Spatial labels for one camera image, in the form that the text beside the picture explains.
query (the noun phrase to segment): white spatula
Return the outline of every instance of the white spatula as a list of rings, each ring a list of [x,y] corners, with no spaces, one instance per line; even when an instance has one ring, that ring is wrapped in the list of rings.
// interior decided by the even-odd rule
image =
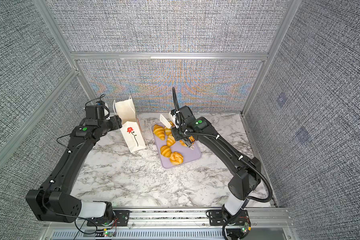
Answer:
[[[172,125],[168,122],[168,120],[163,116],[163,114],[160,114],[160,122],[164,124],[166,128],[171,129]]]

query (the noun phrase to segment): flower stem print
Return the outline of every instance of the flower stem print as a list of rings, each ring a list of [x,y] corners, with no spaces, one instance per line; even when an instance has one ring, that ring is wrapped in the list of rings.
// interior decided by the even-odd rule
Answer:
[[[137,146],[139,146],[139,143],[138,143],[137,140],[136,140],[136,136],[137,136],[137,135],[134,134],[135,132],[133,131],[133,128],[128,127],[127,132],[129,132],[130,134],[132,134],[132,135],[134,136],[135,141],[136,141],[136,143],[137,143]]]

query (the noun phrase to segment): marble tabletop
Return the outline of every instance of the marble tabletop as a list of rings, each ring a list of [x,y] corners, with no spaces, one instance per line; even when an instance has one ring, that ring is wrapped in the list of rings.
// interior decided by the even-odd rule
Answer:
[[[232,175],[206,146],[199,160],[170,169],[161,166],[152,126],[159,113],[138,114],[147,148],[130,153],[120,131],[109,132],[89,152],[71,195],[86,201],[108,201],[114,206],[219,207],[230,193]],[[204,116],[236,149],[253,157],[240,115],[237,113],[195,114]],[[251,193],[265,198],[263,183]],[[248,207],[270,207],[250,200]]]

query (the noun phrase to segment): textured wall panel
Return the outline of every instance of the textured wall panel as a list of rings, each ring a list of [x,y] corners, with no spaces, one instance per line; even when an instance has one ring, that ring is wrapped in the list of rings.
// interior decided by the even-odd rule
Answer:
[[[303,1],[246,116],[302,239],[360,239],[360,1]]]
[[[174,108],[173,86],[179,104],[194,111],[240,111],[261,61],[258,60],[80,60],[95,93],[106,101],[131,95],[137,111]]]
[[[47,0],[73,51],[268,52],[288,0]]]
[[[56,138],[68,134],[85,117],[88,98],[77,79],[59,96],[44,117],[0,170],[0,239],[36,239],[39,222],[25,201],[29,189],[38,189],[64,152]],[[69,137],[61,139],[67,143]],[[10,234],[3,234],[12,229]]]
[[[31,0],[0,1],[0,148],[70,69]]]

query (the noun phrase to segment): bread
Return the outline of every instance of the bread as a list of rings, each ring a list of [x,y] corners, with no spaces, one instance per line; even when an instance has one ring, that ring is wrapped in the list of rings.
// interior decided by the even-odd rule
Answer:
[[[194,138],[194,137],[190,136],[190,137],[189,137],[189,140],[191,140],[192,145],[195,143],[195,138]],[[180,140],[180,144],[183,145],[184,147],[188,147],[188,146],[185,144],[185,142],[183,142],[182,140]]]
[[[167,127],[164,127],[164,131],[165,131],[165,135],[169,136],[170,134],[172,134],[172,131],[170,128],[167,128]]]
[[[172,154],[171,148],[168,147],[167,145],[164,145],[160,148],[160,152],[161,155],[163,155],[164,157],[170,157]]]
[[[173,152],[169,158],[173,165],[179,165],[183,163],[183,156],[178,152]]]
[[[154,134],[160,138],[161,140],[165,140],[165,132],[164,132],[164,128],[159,126],[159,125],[155,125],[154,126]]]
[[[172,136],[172,134],[171,135],[169,135],[168,136],[168,138],[167,138],[167,146],[168,147],[170,147],[170,146],[172,146],[173,144],[175,144],[175,138]]]

